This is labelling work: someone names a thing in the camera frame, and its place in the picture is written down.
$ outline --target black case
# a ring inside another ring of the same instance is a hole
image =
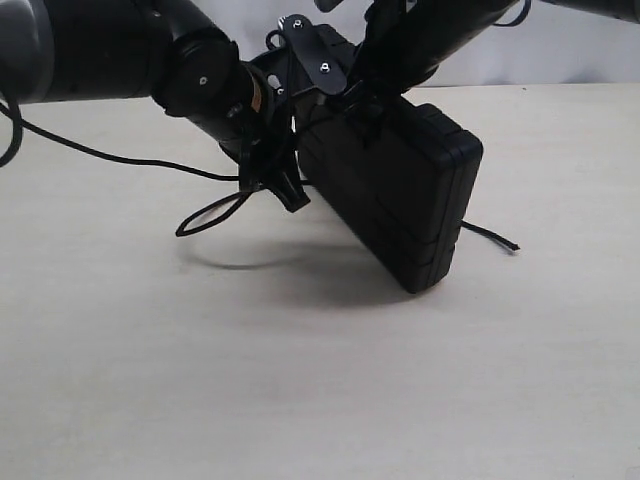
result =
[[[304,110],[298,128],[328,115]],[[370,144],[369,127],[343,118],[314,127],[300,166],[398,282],[419,293],[449,273],[483,146],[433,105],[404,99]]]

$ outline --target white table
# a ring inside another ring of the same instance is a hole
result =
[[[232,186],[29,136],[0,171],[0,477],[640,478],[640,85],[410,96],[484,140],[468,219],[524,249],[465,233],[418,298],[317,196],[179,241]],[[25,116],[235,170],[151,101]]]

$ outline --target white wall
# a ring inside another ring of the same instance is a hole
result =
[[[370,0],[346,0],[324,15],[313,0],[195,0],[236,39],[243,57],[263,50],[280,16],[301,13],[331,23],[352,41],[364,32]],[[494,28],[447,61],[430,85],[640,81],[640,25],[536,1],[527,22]]]

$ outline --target black plastic box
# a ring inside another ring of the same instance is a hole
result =
[[[298,127],[327,114],[307,109]],[[344,118],[314,127],[302,139],[300,166],[398,282],[419,293],[449,273],[483,146],[433,105],[404,99],[377,140],[367,132]]]

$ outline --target table surface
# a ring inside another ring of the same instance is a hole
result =
[[[0,171],[0,476],[640,478],[640,85],[409,96],[483,139],[468,220],[523,247],[465,232],[420,297],[317,195],[178,240],[233,186],[28,136]],[[25,116],[235,171],[151,101]]]

